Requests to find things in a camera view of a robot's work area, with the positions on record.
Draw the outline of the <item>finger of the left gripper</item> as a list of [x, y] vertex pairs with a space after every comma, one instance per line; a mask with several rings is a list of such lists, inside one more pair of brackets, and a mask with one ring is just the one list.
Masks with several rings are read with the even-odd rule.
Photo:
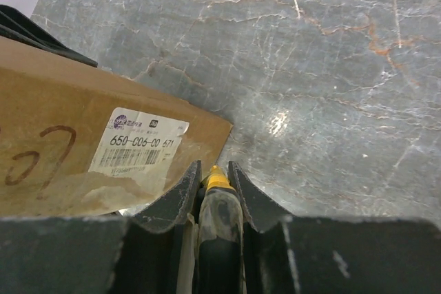
[[17, 9], [1, 5], [1, 36], [92, 67], [98, 63], [71, 50]]

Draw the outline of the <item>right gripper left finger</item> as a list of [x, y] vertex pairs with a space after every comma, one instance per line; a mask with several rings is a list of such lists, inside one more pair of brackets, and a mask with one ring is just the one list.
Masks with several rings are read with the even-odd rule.
[[175, 187], [132, 217], [4, 217], [2, 293], [190, 293], [193, 162]]

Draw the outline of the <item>yellow utility knife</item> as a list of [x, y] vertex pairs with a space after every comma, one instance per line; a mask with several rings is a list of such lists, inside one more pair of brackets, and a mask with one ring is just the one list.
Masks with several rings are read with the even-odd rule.
[[202, 182], [193, 293], [242, 293], [243, 211], [223, 170], [214, 165]]

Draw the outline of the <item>brown cardboard express box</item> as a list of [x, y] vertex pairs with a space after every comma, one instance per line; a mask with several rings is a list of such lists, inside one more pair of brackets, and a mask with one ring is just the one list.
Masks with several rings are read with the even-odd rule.
[[1, 39], [1, 215], [141, 206], [190, 163], [216, 162], [231, 123], [110, 72]]

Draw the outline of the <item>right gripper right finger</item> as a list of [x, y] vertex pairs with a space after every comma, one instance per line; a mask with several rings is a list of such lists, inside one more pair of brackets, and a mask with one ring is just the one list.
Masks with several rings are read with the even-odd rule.
[[236, 162], [248, 293], [439, 293], [440, 229], [422, 218], [294, 215]]

